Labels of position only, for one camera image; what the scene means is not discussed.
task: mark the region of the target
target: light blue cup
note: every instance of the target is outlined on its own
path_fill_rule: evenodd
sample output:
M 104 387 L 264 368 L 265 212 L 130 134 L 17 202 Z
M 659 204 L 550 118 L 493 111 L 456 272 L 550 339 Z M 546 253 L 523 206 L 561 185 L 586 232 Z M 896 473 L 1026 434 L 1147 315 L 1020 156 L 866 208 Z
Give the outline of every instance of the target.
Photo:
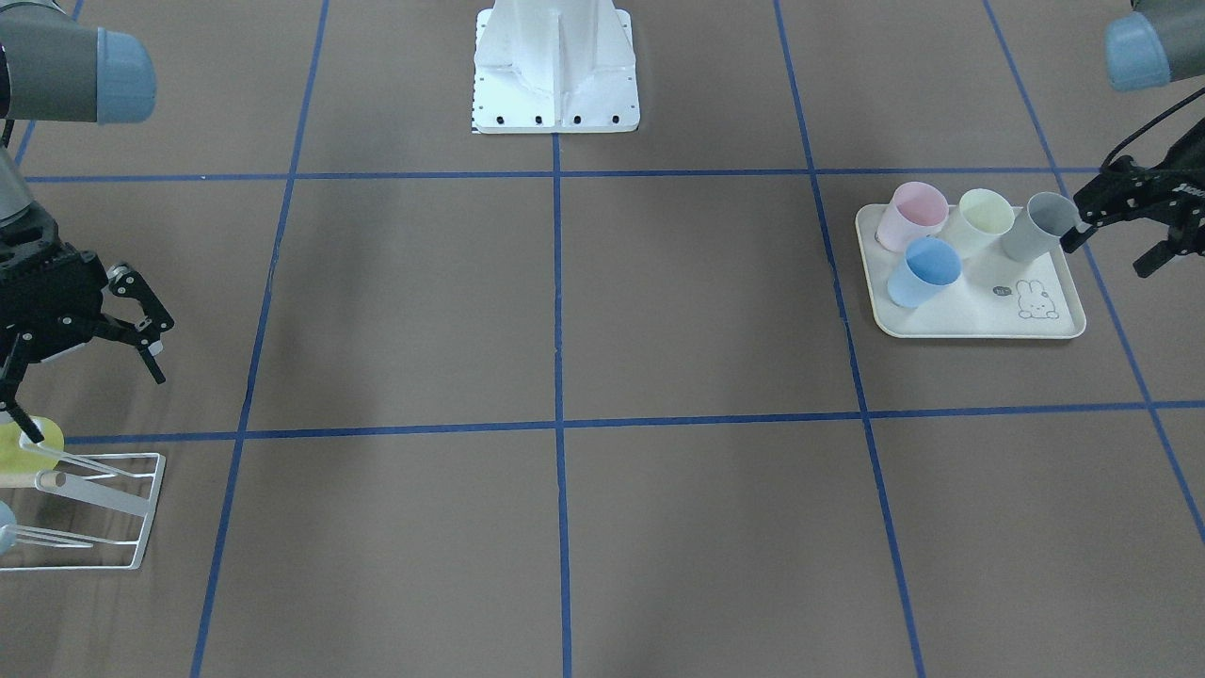
M 887 294 L 905 308 L 928 301 L 963 273 L 963 259 L 947 242 L 936 237 L 913 240 L 904 259 L 887 278 Z
M 0 554 L 7 552 L 17 543 L 17 517 L 12 514 L 8 505 L 0 502 Z

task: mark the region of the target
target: tray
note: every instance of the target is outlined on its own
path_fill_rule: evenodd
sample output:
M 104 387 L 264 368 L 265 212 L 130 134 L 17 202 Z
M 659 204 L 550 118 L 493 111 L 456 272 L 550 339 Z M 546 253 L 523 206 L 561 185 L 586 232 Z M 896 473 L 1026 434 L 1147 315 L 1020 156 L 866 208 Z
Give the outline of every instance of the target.
M 1063 250 L 1019 264 L 997 240 L 963 260 L 963 275 L 917 308 L 895 305 L 887 277 L 904 258 L 875 240 L 887 205 L 866 205 L 854 217 L 878 326 L 901 338 L 1074 338 L 1088 326 Z M 1013 207 L 1013 213 L 1021 207 Z

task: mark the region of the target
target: pink cup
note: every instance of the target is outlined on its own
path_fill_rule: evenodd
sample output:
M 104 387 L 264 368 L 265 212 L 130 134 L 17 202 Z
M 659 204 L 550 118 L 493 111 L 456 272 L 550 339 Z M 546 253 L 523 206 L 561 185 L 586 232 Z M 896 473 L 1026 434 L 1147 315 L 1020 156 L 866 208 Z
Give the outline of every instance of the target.
M 913 240 L 936 235 L 950 218 L 946 196 L 928 183 L 910 181 L 895 189 L 883 212 L 875 240 L 892 252 L 903 252 Z

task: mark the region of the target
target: rabbit illustration on tray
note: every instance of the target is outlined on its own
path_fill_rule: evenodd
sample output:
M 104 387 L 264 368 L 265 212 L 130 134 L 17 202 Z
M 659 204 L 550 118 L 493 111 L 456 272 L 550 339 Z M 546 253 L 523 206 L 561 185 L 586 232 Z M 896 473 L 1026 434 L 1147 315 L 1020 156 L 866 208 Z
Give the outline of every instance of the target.
M 1021 317 L 1034 319 L 1058 318 L 1058 308 L 1051 299 L 1046 285 L 1040 279 L 1017 281 L 1017 303 L 1021 306 Z

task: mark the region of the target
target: cup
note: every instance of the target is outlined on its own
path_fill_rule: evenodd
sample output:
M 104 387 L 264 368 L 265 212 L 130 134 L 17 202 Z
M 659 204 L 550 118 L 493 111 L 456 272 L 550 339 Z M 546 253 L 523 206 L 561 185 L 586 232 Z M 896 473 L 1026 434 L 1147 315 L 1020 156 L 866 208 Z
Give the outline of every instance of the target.
M 904 259 L 887 278 L 887 294 L 898 305 L 915 308 L 953 284 L 962 273 L 963 260 L 948 242 L 922 237 L 907 246 Z
M 903 252 L 909 242 L 941 230 L 948 217 L 950 204 L 941 190 L 928 183 L 910 181 L 892 195 L 875 230 L 875 240 L 892 252 Z
M 1058 193 L 1039 193 L 1012 222 L 1012 229 L 1000 237 L 1010 259 L 1029 263 L 1053 249 L 1064 232 L 1080 224 L 1080 208 Z
M 1007 232 L 1012 220 L 1012 205 L 1004 195 L 987 188 L 972 188 L 958 200 L 940 237 L 950 242 L 959 257 L 969 259 Z

